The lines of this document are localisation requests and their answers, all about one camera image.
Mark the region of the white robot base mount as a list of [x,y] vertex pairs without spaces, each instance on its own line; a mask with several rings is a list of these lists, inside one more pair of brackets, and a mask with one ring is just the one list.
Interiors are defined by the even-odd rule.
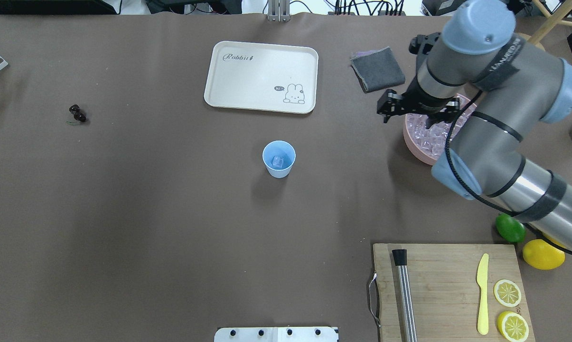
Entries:
[[329,326],[223,327],[215,342],[339,342],[338,328]]

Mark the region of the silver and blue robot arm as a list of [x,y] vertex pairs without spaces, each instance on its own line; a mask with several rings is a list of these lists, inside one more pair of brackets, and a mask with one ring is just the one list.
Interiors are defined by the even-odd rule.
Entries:
[[446,23],[403,93],[405,113],[434,114],[465,84],[483,91],[434,178],[459,195],[482,194],[572,251],[572,186],[516,151],[537,123],[572,111],[572,65],[515,34],[499,0],[468,0]]

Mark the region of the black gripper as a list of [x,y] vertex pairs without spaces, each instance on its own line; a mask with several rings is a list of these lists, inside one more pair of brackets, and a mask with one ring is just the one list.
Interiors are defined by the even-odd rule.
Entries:
[[403,93],[402,104],[409,112],[407,114],[426,115],[425,129],[429,130],[439,119],[440,123],[451,124],[457,120],[457,100],[453,97],[439,99],[424,91],[417,76],[410,82]]

